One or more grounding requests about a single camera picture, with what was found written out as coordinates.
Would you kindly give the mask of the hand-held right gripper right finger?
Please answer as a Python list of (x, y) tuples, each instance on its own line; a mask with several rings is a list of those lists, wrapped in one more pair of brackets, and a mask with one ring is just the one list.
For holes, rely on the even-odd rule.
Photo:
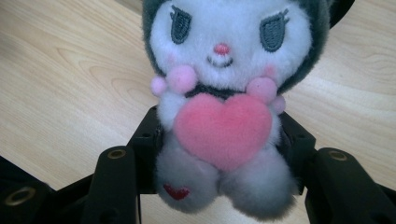
[(316, 138), (288, 113), (279, 115), (281, 141), (276, 146), (290, 167), (299, 194), (304, 192), (305, 162), (315, 153)]

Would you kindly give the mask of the grey and white plush toy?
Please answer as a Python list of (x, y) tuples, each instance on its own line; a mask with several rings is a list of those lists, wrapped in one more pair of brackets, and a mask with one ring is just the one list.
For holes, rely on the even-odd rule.
[(333, 2), (143, 0), (165, 203), (197, 213), (222, 195), (258, 220), (289, 212), (296, 183), (278, 149), (283, 95), (318, 61)]

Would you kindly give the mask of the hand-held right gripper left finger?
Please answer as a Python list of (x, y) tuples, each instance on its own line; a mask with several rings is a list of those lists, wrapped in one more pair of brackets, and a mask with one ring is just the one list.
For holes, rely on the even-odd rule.
[(156, 157), (163, 145), (163, 127), (157, 107), (150, 108), (137, 126), (127, 146), (134, 151), (136, 182), (141, 194), (155, 194)]

